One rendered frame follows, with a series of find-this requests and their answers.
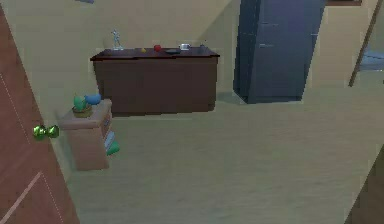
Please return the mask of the dark brown wooden counter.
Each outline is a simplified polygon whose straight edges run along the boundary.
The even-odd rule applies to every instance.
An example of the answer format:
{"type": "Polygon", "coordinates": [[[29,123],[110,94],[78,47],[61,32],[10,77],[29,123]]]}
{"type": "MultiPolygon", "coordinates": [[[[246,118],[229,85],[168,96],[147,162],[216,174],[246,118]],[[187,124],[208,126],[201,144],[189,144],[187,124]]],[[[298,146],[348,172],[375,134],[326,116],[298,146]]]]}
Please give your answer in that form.
{"type": "Polygon", "coordinates": [[[207,47],[193,47],[174,55],[166,48],[106,49],[90,61],[112,115],[127,117],[213,110],[218,59],[207,47]]]}

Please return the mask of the green object on shelf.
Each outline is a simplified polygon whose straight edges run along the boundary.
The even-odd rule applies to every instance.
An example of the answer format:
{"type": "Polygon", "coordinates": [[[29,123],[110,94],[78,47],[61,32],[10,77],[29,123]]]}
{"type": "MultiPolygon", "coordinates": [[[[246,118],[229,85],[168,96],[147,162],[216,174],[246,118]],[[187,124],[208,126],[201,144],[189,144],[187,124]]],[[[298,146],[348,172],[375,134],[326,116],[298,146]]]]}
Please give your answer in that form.
{"type": "Polygon", "coordinates": [[[110,145],[109,149],[106,151],[106,154],[107,155],[112,155],[112,154],[118,152],[119,150],[120,150],[120,145],[116,141],[114,141],[110,145]]]}

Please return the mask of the dark blue-grey fridge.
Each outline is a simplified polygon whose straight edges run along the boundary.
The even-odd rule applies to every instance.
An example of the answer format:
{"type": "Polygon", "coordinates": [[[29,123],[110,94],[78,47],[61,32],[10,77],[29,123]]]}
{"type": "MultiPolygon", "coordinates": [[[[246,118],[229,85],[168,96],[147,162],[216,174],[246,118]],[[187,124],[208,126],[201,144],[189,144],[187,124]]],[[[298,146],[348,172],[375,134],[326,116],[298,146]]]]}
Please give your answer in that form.
{"type": "Polygon", "coordinates": [[[326,0],[241,0],[233,90],[247,104],[303,97],[326,0]]]}

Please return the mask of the tan small wooden shelf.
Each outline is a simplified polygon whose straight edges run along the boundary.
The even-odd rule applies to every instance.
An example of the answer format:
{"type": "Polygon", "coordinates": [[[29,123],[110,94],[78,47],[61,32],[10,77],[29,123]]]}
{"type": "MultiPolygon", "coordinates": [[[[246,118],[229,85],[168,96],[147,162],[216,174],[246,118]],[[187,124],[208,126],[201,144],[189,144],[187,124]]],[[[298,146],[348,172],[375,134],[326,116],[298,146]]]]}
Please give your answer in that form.
{"type": "Polygon", "coordinates": [[[80,171],[101,170],[109,167],[104,142],[112,131],[112,101],[102,100],[92,107],[92,115],[76,118],[70,110],[59,127],[67,135],[75,167],[80,171]]]}

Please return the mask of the green round door knob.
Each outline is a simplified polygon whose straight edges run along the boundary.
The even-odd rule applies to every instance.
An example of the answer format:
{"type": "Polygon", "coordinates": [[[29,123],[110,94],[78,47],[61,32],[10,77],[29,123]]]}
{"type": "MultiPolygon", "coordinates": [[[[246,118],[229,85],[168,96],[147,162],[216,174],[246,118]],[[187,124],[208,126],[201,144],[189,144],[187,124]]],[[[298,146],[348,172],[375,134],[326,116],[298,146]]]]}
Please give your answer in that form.
{"type": "Polygon", "coordinates": [[[38,125],[33,128],[33,137],[36,140],[43,140],[44,138],[57,138],[60,135],[60,129],[57,125],[45,127],[38,125]]]}

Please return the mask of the brown wooden room door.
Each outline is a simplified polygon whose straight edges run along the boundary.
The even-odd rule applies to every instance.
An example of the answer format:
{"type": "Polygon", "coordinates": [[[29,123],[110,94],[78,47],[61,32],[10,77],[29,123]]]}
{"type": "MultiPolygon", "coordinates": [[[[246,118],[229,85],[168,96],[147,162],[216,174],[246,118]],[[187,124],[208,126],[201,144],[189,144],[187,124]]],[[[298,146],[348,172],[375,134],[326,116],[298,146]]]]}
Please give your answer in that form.
{"type": "Polygon", "coordinates": [[[0,4],[0,224],[80,224],[0,4]]]}

